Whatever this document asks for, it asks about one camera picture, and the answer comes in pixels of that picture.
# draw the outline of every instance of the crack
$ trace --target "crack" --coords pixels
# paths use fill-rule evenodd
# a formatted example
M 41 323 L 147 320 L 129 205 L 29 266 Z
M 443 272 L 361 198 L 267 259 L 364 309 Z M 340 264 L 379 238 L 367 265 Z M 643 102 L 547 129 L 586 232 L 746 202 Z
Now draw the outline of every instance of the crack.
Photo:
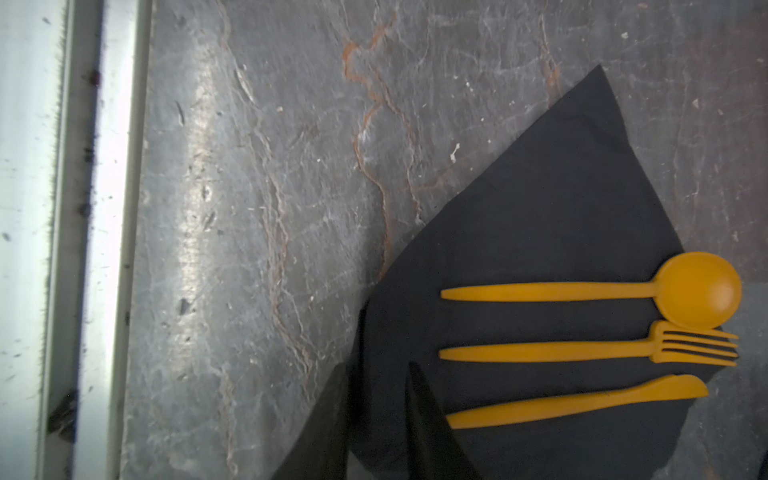
M 589 11 L 589 22 L 587 23 L 587 34 L 585 35 L 584 42 L 587 44 L 587 62 L 590 66 L 592 66 L 592 48 L 589 45 L 589 36 L 592 35 L 592 29 L 594 28 L 594 6 L 592 5 L 593 0 L 587 1 L 587 10 Z
M 544 74 L 544 79 L 547 84 L 547 107 L 551 107 L 557 98 L 563 96 L 563 92 L 560 88 L 560 68 L 552 57 L 552 52 L 549 48 L 549 40 L 547 38 L 547 25 L 544 21 L 544 16 L 547 13 L 549 7 L 549 0 L 544 1 L 544 7 L 541 9 L 541 13 L 538 16 L 538 27 L 541 30 L 541 42 L 539 49 L 541 50 L 541 72 Z
M 227 454 L 226 464 L 227 471 L 229 472 L 230 480 L 237 478 L 237 463 L 235 462 L 235 435 L 234 435 L 234 414 L 232 407 L 235 397 L 235 385 L 232 383 L 230 374 L 222 369 L 219 372 L 219 395 L 221 396 L 221 402 L 219 403 L 219 417 L 221 417 L 221 425 L 223 428 L 224 436 L 224 451 Z
M 687 70 L 683 70 L 683 104 L 680 106 L 680 120 L 677 122 L 677 133 L 675 134 L 675 142 L 674 142 L 674 148 L 672 150 L 672 197 L 674 198 L 674 203 L 677 205 L 676 210 L 676 216 L 680 215 L 680 200 L 679 200 L 679 193 L 678 193 L 678 184 L 677 184 L 677 171 L 679 170 L 677 166 L 677 161 L 679 158 L 679 150 L 680 150 L 680 144 L 683 140 L 683 123 L 685 122 L 685 114 L 688 107 L 688 86 L 690 84 L 690 78 L 688 77 Z

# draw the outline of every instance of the knife handle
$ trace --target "knife handle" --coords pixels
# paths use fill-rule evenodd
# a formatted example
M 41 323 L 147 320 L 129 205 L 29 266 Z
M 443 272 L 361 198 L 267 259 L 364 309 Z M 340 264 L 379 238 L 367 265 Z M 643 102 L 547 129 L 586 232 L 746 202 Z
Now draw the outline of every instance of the knife handle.
M 499 345 L 458 346 L 442 349 L 443 360 L 456 362 L 577 362 L 597 359 L 626 359 L 650 356 L 654 342 L 642 339 L 629 342 L 541 342 Z
M 709 390 L 694 375 L 668 375 L 629 389 L 521 400 L 447 415 L 453 429 L 477 429 L 553 419 L 631 403 L 695 399 Z

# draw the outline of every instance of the rust-colored vein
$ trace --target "rust-colored vein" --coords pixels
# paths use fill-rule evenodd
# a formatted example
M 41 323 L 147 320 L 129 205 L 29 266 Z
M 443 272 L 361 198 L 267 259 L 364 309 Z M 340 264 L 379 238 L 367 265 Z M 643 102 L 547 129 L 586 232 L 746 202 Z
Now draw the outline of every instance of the rust-colored vein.
M 382 267 L 379 271 L 379 277 L 381 277 L 384 272 L 386 272 L 386 269 L 391 262 L 390 257 L 392 255 L 392 226 L 391 220 L 389 219 L 389 198 L 382 182 L 378 181 L 375 176 L 366 168 L 365 158 L 362 155 L 362 149 L 360 147 L 360 139 L 368 130 L 371 120 L 376 112 L 378 112 L 382 107 L 390 110 L 402 122 L 406 130 L 408 147 L 411 151 L 411 158 L 408 167 L 406 168 L 406 183 L 408 184 L 408 190 L 416 211 L 416 222 L 423 223 L 421 218 L 422 205 L 415 194 L 415 188 L 411 181 L 411 171 L 415 164 L 416 146 L 418 144 L 418 139 L 415 129 L 411 125 L 408 116 L 405 114 L 405 112 L 402 111 L 402 109 L 398 108 L 395 102 L 392 100 L 392 95 L 389 93 L 389 87 L 382 79 L 382 76 L 378 70 L 376 70 L 376 68 L 373 66 L 369 66 L 370 74 L 361 74 L 354 68 L 353 59 L 359 53 L 366 53 L 369 55 L 374 52 L 377 47 L 383 43 L 388 30 L 395 24 L 396 21 L 397 14 L 395 12 L 392 14 L 392 18 L 388 23 L 377 25 L 374 29 L 368 48 L 361 48 L 360 45 L 354 41 L 349 41 L 345 45 L 344 51 L 342 52 L 344 78 L 347 81 L 357 83 L 365 87 L 368 98 L 373 101 L 373 106 L 363 115 L 360 128 L 353 135 L 353 150 L 355 151 L 355 157 L 357 159 L 357 165 L 360 173 L 362 173 L 363 176 L 370 180 L 371 183 L 376 185 L 382 195 L 382 215 L 384 216 L 384 252 L 382 255 Z
M 296 361 L 299 363 L 300 369 L 303 371 L 304 381 L 302 383 L 302 389 L 307 402 L 311 401 L 310 391 L 310 377 L 313 372 L 313 368 L 316 365 L 314 354 L 308 347 L 309 342 L 304 341 L 301 335 L 294 339 L 291 334 L 289 326 L 286 324 L 286 320 L 280 312 L 280 307 L 283 304 L 283 294 L 285 289 L 282 287 L 283 277 L 285 275 L 286 260 L 288 257 L 288 244 L 290 242 L 290 236 L 285 224 L 285 205 L 283 200 L 283 190 L 277 176 L 273 172 L 273 152 L 270 146 L 270 139 L 264 134 L 261 124 L 263 121 L 263 112 L 260 110 L 259 105 L 256 102 L 256 98 L 253 96 L 253 89 L 248 82 L 244 69 L 240 68 L 229 46 L 229 40 L 232 32 L 232 25 L 230 16 L 227 13 L 227 9 L 224 6 L 222 0 L 215 0 L 219 9 L 220 17 L 223 22 L 222 33 L 220 39 L 220 45 L 222 49 L 232 58 L 235 64 L 235 75 L 237 83 L 243 89 L 247 101 L 244 102 L 245 106 L 251 111 L 256 118 L 257 126 L 253 129 L 253 135 L 250 135 L 250 141 L 248 146 L 255 158 L 261 159 L 261 166 L 266 178 L 266 192 L 264 197 L 264 208 L 262 213 L 262 224 L 266 235 L 266 250 L 267 250 L 267 292 L 269 296 L 270 312 L 272 323 L 277 331 L 277 334 L 282 339 L 286 348 L 293 355 Z M 263 148 L 263 154 L 257 153 L 256 140 L 261 143 Z
M 544 74 L 544 79 L 547 85 L 547 106 L 550 107 L 558 98 L 563 96 L 563 92 L 560 88 L 560 68 L 552 57 L 552 52 L 549 48 L 549 39 L 547 38 L 545 15 L 548 6 L 549 0 L 545 0 L 544 7 L 541 9 L 541 14 L 538 16 L 538 26 L 541 30 L 541 41 L 539 42 L 542 63 L 541 72 Z
M 230 480 L 237 478 L 237 463 L 235 462 L 235 435 L 233 425 L 232 406 L 235 398 L 235 385 L 232 383 L 230 374 L 222 370 L 219 381 L 219 417 L 223 430 L 224 453 L 226 454 L 225 463 L 229 472 Z
M 271 167 L 273 155 L 269 138 L 257 127 L 254 134 L 259 139 L 264 149 L 262 156 L 262 168 L 264 170 L 268 183 L 268 190 L 271 197 L 265 200 L 266 208 L 262 212 L 262 224 L 266 233 L 266 263 L 267 263 L 267 293 L 270 299 L 270 316 L 280 338 L 286 347 L 291 350 L 293 356 L 299 362 L 304 374 L 302 389 L 307 401 L 311 400 L 310 377 L 313 369 L 313 355 L 303 344 L 302 341 L 294 339 L 290 333 L 288 325 L 283 320 L 280 312 L 280 306 L 283 303 L 283 277 L 285 275 L 286 262 L 288 259 L 288 243 L 290 236 L 286 229 L 284 218 L 285 205 L 283 200 L 283 189 L 277 180 Z
M 379 192 L 381 192 L 382 195 L 382 215 L 384 216 L 384 238 L 382 240 L 383 242 L 383 258 L 382 258 L 382 268 L 379 271 L 379 278 L 384 275 L 384 272 L 386 271 L 386 267 L 389 265 L 389 255 L 392 252 L 392 234 L 390 233 L 392 231 L 392 226 L 390 225 L 390 218 L 389 218 L 389 198 L 387 197 L 386 190 L 384 188 L 384 185 L 380 181 L 376 179 L 370 172 L 368 172 L 368 169 L 366 168 L 366 160 L 362 156 L 362 151 L 360 150 L 360 137 L 365 133 L 365 131 L 368 129 L 368 126 L 371 122 L 371 119 L 376 114 L 377 111 L 382 107 L 381 102 L 376 102 L 373 104 L 373 106 L 366 112 L 365 116 L 362 118 L 362 124 L 360 125 L 360 129 L 355 133 L 352 139 L 352 148 L 355 151 L 355 158 L 357 159 L 357 168 L 360 170 L 360 173 L 370 180 L 370 182 L 379 189 Z
M 367 52 L 371 52 L 379 46 L 384 37 L 386 37 L 387 29 L 394 24 L 396 19 L 397 15 L 392 14 L 392 19 L 388 24 L 376 26 L 376 29 L 373 32 L 373 36 L 371 37 L 369 47 L 366 49 Z M 382 266 L 379 270 L 379 278 L 381 278 L 390 264 L 390 257 L 392 255 L 392 225 L 391 220 L 389 219 L 389 198 L 387 196 L 384 185 L 378 179 L 376 179 L 376 177 L 371 172 L 369 172 L 366 167 L 365 158 L 362 155 L 362 150 L 360 148 L 360 138 L 368 130 L 371 120 L 376 115 L 376 112 L 378 112 L 382 106 L 386 106 L 386 101 L 384 97 L 378 91 L 376 91 L 376 88 L 373 85 L 371 79 L 363 74 L 360 74 L 352 65 L 352 61 L 359 51 L 360 46 L 357 43 L 354 41 L 348 41 L 344 47 L 344 51 L 342 52 L 342 63 L 344 69 L 344 78 L 347 81 L 357 83 L 365 87 L 368 98 L 373 100 L 373 106 L 368 109 L 365 115 L 363 115 L 360 128 L 353 135 L 352 147 L 355 152 L 357 167 L 360 170 L 360 173 L 372 184 L 376 185 L 376 188 L 379 189 L 379 192 L 381 192 L 382 195 L 382 216 L 384 217 L 384 238 L 382 239 L 382 242 L 384 251 L 382 253 Z
M 411 125 L 411 121 L 408 119 L 406 113 L 398 108 L 398 106 L 395 105 L 395 102 L 392 101 L 392 95 L 389 93 L 389 86 L 384 82 L 379 71 L 376 68 L 373 68 L 372 70 L 376 76 L 376 80 L 384 90 L 385 105 L 392 113 L 397 116 L 397 118 L 400 119 L 403 126 L 406 128 L 406 138 L 408 139 L 408 146 L 411 151 L 411 158 L 408 163 L 408 167 L 406 168 L 406 183 L 408 184 L 408 192 L 411 194 L 411 201 L 413 202 L 413 206 L 416 210 L 416 223 L 424 223 L 422 221 L 422 203 L 416 196 L 413 188 L 413 182 L 411 182 L 411 170 L 413 169 L 413 165 L 416 163 L 416 145 L 418 144 L 418 140 L 416 138 L 416 130 Z

